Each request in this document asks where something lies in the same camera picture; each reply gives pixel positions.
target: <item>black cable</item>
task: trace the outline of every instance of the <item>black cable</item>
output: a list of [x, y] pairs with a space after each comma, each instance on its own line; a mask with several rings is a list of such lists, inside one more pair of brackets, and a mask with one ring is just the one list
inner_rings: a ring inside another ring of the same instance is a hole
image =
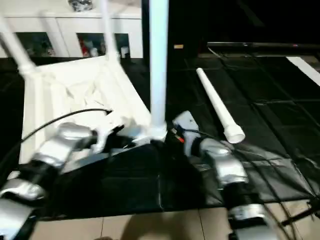
[[[292, 97], [285, 91], [285, 89], [283, 89], [281, 86], [279, 86], [279, 84], [277, 83], [277, 81], [274, 80], [273, 76], [268, 72], [268, 70], [265, 68], [265, 66], [263, 66], [263, 64], [260, 63], [260, 61], [257, 59], [257, 57], [254, 54], [251, 54], [251, 57], [253, 58], [253, 60], [255, 61], [255, 63], [257, 65], [259, 65], [259, 67], [261, 67], [261, 69], [270, 77], [270, 79], [272, 80], [272, 82], [281, 90], [283, 91], [291, 100]], [[297, 104], [297, 106], [306, 113], [306, 111], [304, 110], [303, 107], [300, 107], [299, 104]], [[290, 147], [287, 146], [287, 144], [282, 140], [282, 138], [277, 134], [277, 132], [274, 130], [272, 124], [269, 121], [266, 121], [267, 125], [269, 126], [269, 128], [273, 131], [274, 135], [276, 136], [276, 138], [279, 140], [279, 142], [282, 144], [282, 146], [284, 147], [284, 149], [289, 153], [289, 155], [292, 157], [293, 161], [297, 161], [296, 160], [296, 156], [294, 154], [294, 152], [291, 151]], [[304, 178], [306, 183], [308, 184], [309, 188], [311, 189], [313, 195], [319, 199], [319, 197], [317, 196], [317, 193], [314, 189], [314, 187], [312, 186], [312, 184], [310, 183], [309, 179], [307, 177]]]
[[[37, 133], [38, 131], [40, 131], [41, 129], [44, 129], [45, 127], [61, 120], [61, 119], [65, 119], [69, 116], [72, 115], [76, 115], [76, 114], [80, 114], [80, 113], [85, 113], [85, 112], [95, 112], [95, 111], [103, 111], [105, 112], [106, 115], [108, 115], [111, 111], [103, 109], [103, 108], [89, 108], [89, 109], [83, 109], [83, 110], [79, 110], [79, 111], [73, 111], [70, 112], [68, 114], [62, 115], [60, 117], [57, 117], [51, 121], [48, 121], [47, 123], [43, 124], [42, 126], [38, 127], [37, 129], [33, 130], [32, 132], [30, 132], [27, 136], [25, 136], [24, 138], [22, 138], [20, 141], [18, 141], [8, 152], [7, 154], [3, 157], [3, 159], [0, 161], [0, 170], [1, 170], [1, 175], [0, 175], [0, 186], [3, 185], [4, 181], [7, 180], [8, 175], [11, 173], [12, 169], [14, 168], [15, 164], [17, 162], [15, 161], [10, 161], [10, 157], [12, 154], [15, 153], [16, 150], [18, 150], [18, 148], [20, 147], [20, 145], [22, 143], [24, 143], [26, 140], [28, 140], [29, 138], [31, 138], [35, 133]], [[7, 163], [10, 163], [9, 166], [7, 168], [4, 168], [5, 165]]]
[[184, 129], [184, 128], [183, 128], [183, 131], [191, 132], [191, 133], [197, 133], [197, 134], [200, 134], [200, 135], [202, 135], [202, 136], [205, 136], [205, 137], [207, 137], [207, 138], [209, 138], [209, 139], [215, 139], [215, 137], [214, 137], [213, 135], [210, 135], [210, 134], [208, 134], [208, 133], [206, 133], [206, 132], [203, 132], [203, 131], [193, 130], [193, 129]]
[[[203, 135], [205, 137], [208, 137], [210, 139], [215, 140], [215, 137], [203, 132], [203, 131], [199, 131], [199, 130], [193, 130], [193, 129], [183, 129], [186, 132], [191, 132], [191, 133], [198, 133], [200, 135]], [[288, 212], [288, 210], [286, 209], [286, 207], [284, 206], [284, 204], [281, 202], [280, 197], [278, 196], [278, 194], [276, 193], [275, 189], [272, 187], [272, 185], [270, 184], [270, 182], [267, 180], [266, 176], [262, 173], [262, 171], [258, 168], [258, 166], [251, 160], [249, 160], [248, 158], [246, 158], [248, 160], [248, 162], [254, 167], [255, 171], [260, 175], [260, 177], [263, 179], [263, 181], [265, 182], [265, 184], [267, 185], [267, 187], [269, 188], [270, 192], [272, 193], [272, 195], [274, 196], [274, 198], [276, 199], [277, 203], [281, 206], [285, 216], [287, 219], [291, 219], [291, 216]], [[275, 169], [275, 166], [272, 165], [272, 163], [266, 159], [267, 162], [271, 165], [271, 167], [273, 169]], [[283, 231], [283, 233], [285, 234], [286, 238], [288, 240], [291, 240], [289, 234], [287, 233], [287, 231], [285, 230], [284, 226], [280, 223], [280, 221], [276, 218], [276, 216], [269, 210], [269, 208], [263, 203], [263, 206], [266, 208], [266, 210], [268, 211], [268, 213], [271, 215], [271, 217], [275, 220], [275, 222], [277, 223], [277, 225], [279, 226], [279, 228]], [[292, 229], [292, 234], [293, 234], [293, 239], [297, 240], [297, 233], [296, 233], [296, 229], [293, 225], [293, 222], [290, 222], [290, 226]]]

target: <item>floor tile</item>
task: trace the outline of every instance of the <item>floor tile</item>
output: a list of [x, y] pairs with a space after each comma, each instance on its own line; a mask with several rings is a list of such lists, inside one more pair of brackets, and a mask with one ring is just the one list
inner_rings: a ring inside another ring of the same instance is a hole
[[95, 240], [100, 238], [103, 218], [39, 222], [31, 240]]
[[105, 217], [102, 236], [113, 240], [204, 240], [197, 210]]
[[228, 240], [231, 229], [225, 208], [200, 209], [199, 214], [205, 240]]
[[[307, 210], [307, 200], [288, 202], [286, 205], [292, 216]], [[316, 216], [308, 216], [295, 222], [298, 233], [303, 240], [318, 239], [320, 236], [320, 219]]]
[[[277, 204], [277, 203], [270, 203], [270, 204], [267, 204], [266, 205], [268, 207], [268, 209], [273, 213], [274, 217], [276, 217], [277, 221], [279, 222], [282, 222], [284, 220], [287, 219], [286, 217], [286, 214], [284, 213], [282, 207]], [[291, 203], [284, 203], [284, 207], [288, 210], [288, 212], [291, 214], [292, 210], [294, 209], [294, 205], [292, 205]], [[283, 231], [279, 228], [278, 224], [275, 222], [274, 218], [272, 218], [270, 216], [270, 218], [272, 219], [272, 223], [273, 223], [273, 228], [276, 230], [276, 233], [279, 237], [280, 240], [286, 240], [286, 236], [285, 234], [283, 233]], [[294, 229], [295, 229], [295, 233], [296, 233], [296, 236], [297, 236], [297, 240], [301, 240], [301, 236], [300, 236], [300, 233], [297, 229], [297, 226], [296, 224], [293, 224], [294, 226]], [[291, 226], [288, 225], [286, 227], [284, 227], [285, 231], [288, 233], [288, 235], [292, 238], [293, 236], [293, 232], [292, 232], [292, 229], [291, 229]]]

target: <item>white plastic pipe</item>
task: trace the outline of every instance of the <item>white plastic pipe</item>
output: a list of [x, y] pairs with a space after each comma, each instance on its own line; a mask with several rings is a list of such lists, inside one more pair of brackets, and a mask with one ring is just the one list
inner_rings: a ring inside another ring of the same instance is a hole
[[6, 19], [0, 14], [0, 36], [5, 46], [10, 51], [15, 62], [18, 64], [20, 73], [27, 73], [35, 69], [35, 64], [30, 60], [26, 50], [21, 45], [18, 37], [11, 31]]
[[198, 68], [196, 73], [198, 74], [206, 94], [208, 95], [212, 106], [214, 107], [214, 110], [222, 123], [224, 135], [227, 141], [231, 144], [240, 143], [246, 137], [244, 131], [232, 118], [224, 102], [221, 100], [214, 86], [212, 86], [211, 82], [209, 81], [204, 70], [202, 68]]
[[102, 14], [104, 28], [104, 42], [106, 47], [105, 55], [108, 58], [119, 60], [119, 53], [116, 47], [116, 40], [111, 24], [109, 0], [100, 0], [100, 10]]
[[167, 132], [167, 52], [169, 0], [150, 0], [150, 94], [151, 129], [160, 135]]

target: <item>white cabinet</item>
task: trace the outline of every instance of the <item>white cabinet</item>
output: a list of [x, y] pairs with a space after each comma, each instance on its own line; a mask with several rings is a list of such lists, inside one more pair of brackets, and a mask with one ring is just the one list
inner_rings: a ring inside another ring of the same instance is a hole
[[[141, 0], [108, 1], [119, 53], [142, 58]], [[83, 57], [86, 51], [101, 55], [106, 48], [102, 16], [93, 2], [93, 10], [73, 12], [67, 0], [0, 0], [0, 11], [30, 55], [39, 57], [44, 49], [52, 49], [56, 57]], [[6, 53], [0, 46], [3, 57]]]
[[[101, 18], [57, 18], [57, 22], [70, 57], [83, 57], [86, 51], [93, 57], [92, 49], [98, 50], [99, 55], [104, 53]], [[111, 25], [121, 57], [142, 58], [141, 19], [115, 18]]]

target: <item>glass cabinet door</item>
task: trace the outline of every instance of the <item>glass cabinet door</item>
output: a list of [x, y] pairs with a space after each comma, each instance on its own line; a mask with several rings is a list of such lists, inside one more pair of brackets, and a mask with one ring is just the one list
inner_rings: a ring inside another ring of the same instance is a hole
[[[58, 18], [57, 22], [70, 57], [104, 55], [104, 29], [101, 18]], [[142, 20], [111, 19], [117, 50], [121, 58], [142, 58]]]
[[[77, 33], [82, 55], [97, 57], [106, 54], [106, 46], [103, 33]], [[115, 42], [120, 57], [130, 58], [129, 36], [127, 33], [116, 33]]]
[[6, 20], [30, 57], [69, 57], [54, 17], [7, 17]]
[[55, 57], [46, 32], [17, 32], [17, 37], [30, 57]]

